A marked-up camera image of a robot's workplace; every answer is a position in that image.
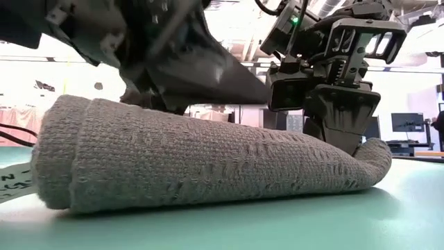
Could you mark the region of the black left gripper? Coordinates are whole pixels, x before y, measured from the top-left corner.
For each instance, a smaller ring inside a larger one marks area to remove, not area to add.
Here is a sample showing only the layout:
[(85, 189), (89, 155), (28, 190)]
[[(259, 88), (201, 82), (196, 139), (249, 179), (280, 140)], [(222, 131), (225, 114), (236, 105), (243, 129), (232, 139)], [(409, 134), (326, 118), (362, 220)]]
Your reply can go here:
[(199, 0), (46, 0), (49, 34), (89, 64), (119, 70), (140, 92), (198, 93), (195, 69)]

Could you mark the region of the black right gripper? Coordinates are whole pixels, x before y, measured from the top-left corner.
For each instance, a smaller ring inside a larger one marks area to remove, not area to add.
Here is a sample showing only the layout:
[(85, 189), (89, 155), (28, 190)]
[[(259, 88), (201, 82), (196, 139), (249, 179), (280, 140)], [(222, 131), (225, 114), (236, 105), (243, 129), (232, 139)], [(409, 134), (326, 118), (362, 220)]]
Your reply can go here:
[(407, 37), (396, 22), (331, 17), (306, 28), (294, 27), (284, 45), (273, 45), (280, 64), (271, 63), (266, 82), (317, 85), (305, 98), (302, 132), (353, 155), (381, 96), (357, 87), (366, 58), (392, 63)]

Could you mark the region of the grey towel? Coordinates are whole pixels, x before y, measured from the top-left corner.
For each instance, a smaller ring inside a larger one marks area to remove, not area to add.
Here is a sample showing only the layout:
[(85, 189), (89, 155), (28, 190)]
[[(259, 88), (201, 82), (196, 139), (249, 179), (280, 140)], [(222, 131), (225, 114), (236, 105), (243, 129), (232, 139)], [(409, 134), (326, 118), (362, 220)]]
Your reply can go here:
[(365, 190), (391, 167), (371, 139), (354, 155), (298, 132), (214, 122), (64, 95), (29, 162), (0, 169), (0, 203), (36, 193), (94, 213)]

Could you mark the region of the large dark monitor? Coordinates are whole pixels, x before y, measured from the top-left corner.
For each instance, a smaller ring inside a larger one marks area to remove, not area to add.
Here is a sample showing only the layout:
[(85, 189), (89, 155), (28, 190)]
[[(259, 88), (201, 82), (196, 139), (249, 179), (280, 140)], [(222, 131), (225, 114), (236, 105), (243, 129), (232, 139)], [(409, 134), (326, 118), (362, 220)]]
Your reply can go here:
[(379, 127), (379, 117), (371, 117), (364, 132), (364, 137), (369, 138), (381, 138), (380, 127)]

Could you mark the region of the dark office desk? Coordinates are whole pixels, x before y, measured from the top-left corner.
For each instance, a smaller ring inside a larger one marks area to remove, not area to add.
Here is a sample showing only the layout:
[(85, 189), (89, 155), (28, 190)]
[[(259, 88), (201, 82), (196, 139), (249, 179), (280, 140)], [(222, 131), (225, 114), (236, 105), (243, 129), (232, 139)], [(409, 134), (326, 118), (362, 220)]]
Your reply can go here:
[(386, 141), (390, 147), (393, 156), (407, 156), (414, 157), (415, 148), (428, 148), (433, 149), (433, 142), (419, 142), (416, 140), (390, 140)]

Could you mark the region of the small computer monitor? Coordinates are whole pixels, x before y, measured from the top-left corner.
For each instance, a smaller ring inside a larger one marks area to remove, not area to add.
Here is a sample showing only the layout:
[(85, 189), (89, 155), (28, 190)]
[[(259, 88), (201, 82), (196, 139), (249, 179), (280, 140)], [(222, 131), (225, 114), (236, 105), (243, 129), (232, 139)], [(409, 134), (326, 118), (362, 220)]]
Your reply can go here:
[(425, 122), (422, 113), (392, 113), (393, 132), (424, 132)]

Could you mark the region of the person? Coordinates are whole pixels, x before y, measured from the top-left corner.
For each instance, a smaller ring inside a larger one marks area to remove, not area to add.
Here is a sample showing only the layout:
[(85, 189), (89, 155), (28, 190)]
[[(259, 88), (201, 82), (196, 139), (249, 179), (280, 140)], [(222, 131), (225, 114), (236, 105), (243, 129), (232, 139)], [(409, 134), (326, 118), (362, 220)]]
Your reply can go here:
[(438, 116), (432, 119), (431, 126), (438, 131), (440, 149), (444, 152), (444, 110), (440, 111)]

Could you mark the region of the pink curtain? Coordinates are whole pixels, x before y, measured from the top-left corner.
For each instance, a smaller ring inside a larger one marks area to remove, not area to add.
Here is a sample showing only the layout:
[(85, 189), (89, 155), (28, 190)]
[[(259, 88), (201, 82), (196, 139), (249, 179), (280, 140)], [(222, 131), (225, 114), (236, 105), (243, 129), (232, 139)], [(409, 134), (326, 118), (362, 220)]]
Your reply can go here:
[[(0, 109), (0, 124), (26, 128), (34, 133), (40, 131), (42, 113), (36, 108)], [(0, 126), (0, 131), (26, 142), (35, 143), (37, 138), (28, 132)]]

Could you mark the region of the black table frame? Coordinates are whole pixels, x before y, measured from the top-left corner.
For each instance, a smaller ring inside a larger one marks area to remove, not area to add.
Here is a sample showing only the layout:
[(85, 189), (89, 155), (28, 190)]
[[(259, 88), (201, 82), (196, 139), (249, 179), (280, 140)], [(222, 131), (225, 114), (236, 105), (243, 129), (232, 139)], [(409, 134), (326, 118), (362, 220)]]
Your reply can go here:
[(400, 160), (415, 160), (427, 163), (440, 163), (444, 164), (444, 158), (427, 158), (427, 157), (415, 157), (415, 156), (393, 156), (392, 159)]

